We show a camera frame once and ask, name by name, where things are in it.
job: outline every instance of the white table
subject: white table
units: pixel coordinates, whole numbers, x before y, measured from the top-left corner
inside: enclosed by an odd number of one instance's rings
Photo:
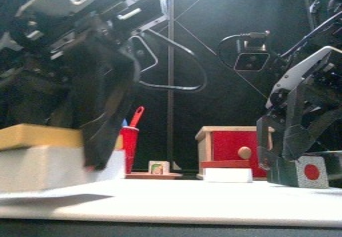
[[[208,234],[208,229],[220,229],[222,233],[250,229],[254,236],[259,236],[255,231],[262,234],[267,229],[274,231],[269,236],[277,236],[281,229],[279,236],[285,236],[285,230],[307,230],[307,236],[315,236],[315,231],[317,236],[321,231],[325,236],[342,236],[342,189],[299,189],[263,181],[238,184],[126,179],[37,193],[0,194],[0,218],[0,236],[1,229],[13,231],[20,225],[32,230],[41,222],[52,228],[55,222],[60,229],[86,229],[90,225],[132,229],[152,224],[146,229],[167,226],[171,231],[172,227],[190,227],[194,236],[203,231]]]

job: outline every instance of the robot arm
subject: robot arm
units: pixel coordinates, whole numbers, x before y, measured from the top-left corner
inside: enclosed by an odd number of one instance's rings
[[[1,74],[1,127],[80,129],[84,165],[102,170],[139,81],[130,37],[166,19],[166,0],[29,0],[0,43],[19,54]]]

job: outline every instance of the metal pole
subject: metal pole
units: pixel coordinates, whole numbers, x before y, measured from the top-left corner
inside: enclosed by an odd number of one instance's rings
[[[174,2],[168,1],[168,39],[175,39],[175,10]],[[168,85],[174,86],[174,56],[175,51],[171,46],[168,46]],[[174,169],[174,91],[167,92],[167,161],[170,162],[170,168]]]

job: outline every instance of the table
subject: table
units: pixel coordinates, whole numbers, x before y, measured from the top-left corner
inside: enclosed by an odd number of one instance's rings
[[[342,189],[122,179],[0,194],[0,236],[227,234],[341,236]]]

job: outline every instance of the small picture frame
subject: small picture frame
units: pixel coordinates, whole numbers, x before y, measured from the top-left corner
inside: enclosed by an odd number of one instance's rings
[[[150,161],[148,173],[152,175],[167,175],[170,174],[170,163],[168,161]]]

